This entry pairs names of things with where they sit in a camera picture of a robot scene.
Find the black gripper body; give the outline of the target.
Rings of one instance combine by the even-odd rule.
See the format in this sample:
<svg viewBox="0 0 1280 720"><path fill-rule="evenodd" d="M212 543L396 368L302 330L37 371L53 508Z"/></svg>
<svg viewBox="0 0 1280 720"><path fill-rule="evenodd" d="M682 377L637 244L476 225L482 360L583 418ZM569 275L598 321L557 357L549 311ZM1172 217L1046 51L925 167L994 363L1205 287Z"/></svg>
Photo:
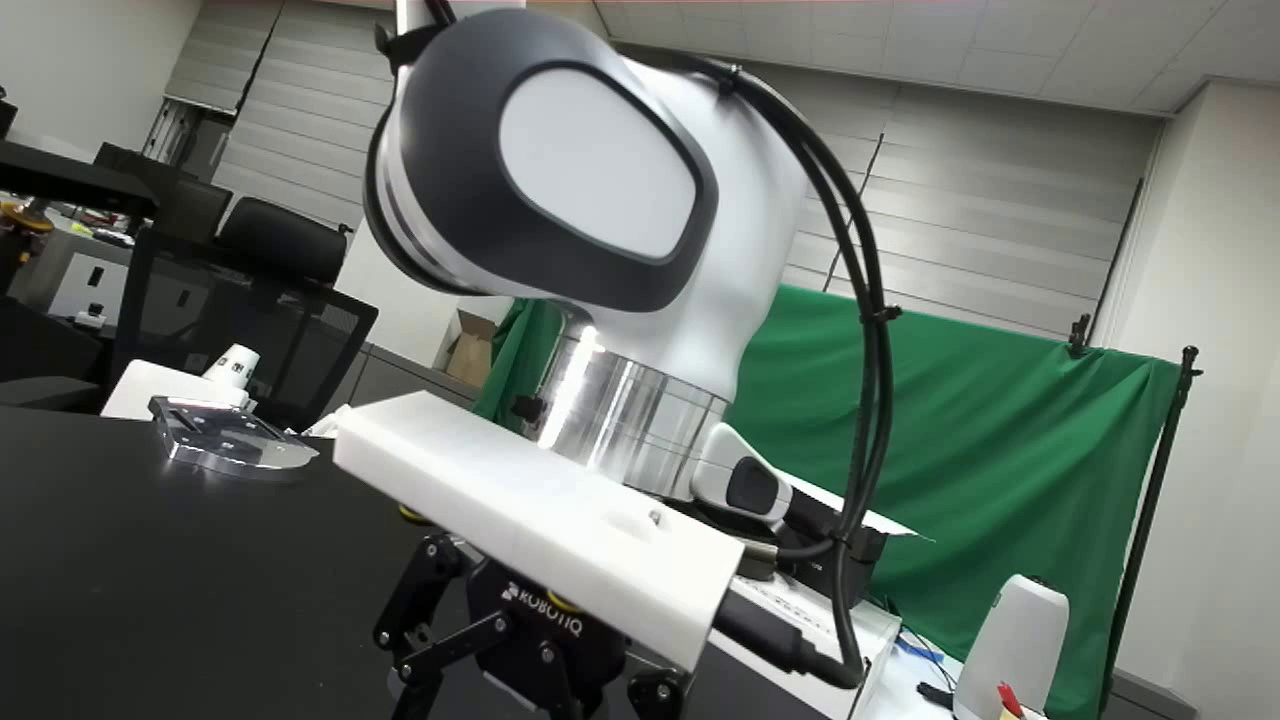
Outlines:
<svg viewBox="0 0 1280 720"><path fill-rule="evenodd" d="M427 720L459 662L549 720L598 720L614 679L629 679L637 720L683 718L689 678L682 670L642 662L624 631L439 528L421 536L374 626L374 645L399 679L393 720Z"/></svg>

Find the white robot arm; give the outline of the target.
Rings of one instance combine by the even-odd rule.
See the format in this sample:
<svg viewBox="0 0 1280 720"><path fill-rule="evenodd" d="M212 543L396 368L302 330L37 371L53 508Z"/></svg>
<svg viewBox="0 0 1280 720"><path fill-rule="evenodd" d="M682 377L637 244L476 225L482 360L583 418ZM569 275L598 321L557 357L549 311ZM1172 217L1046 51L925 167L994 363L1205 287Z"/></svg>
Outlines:
<svg viewBox="0 0 1280 720"><path fill-rule="evenodd" d="M467 655L554 720L590 720L637 651L675 712L741 608L746 543L704 515L763 463L724 408L785 274L799 162L746 92L526 6L396 0L380 51L380 251L439 292L569 311L526 435L409 395L342 444L434 523L396 604L467 581L473 626L396 662L396 718L423 718Z"/></svg>

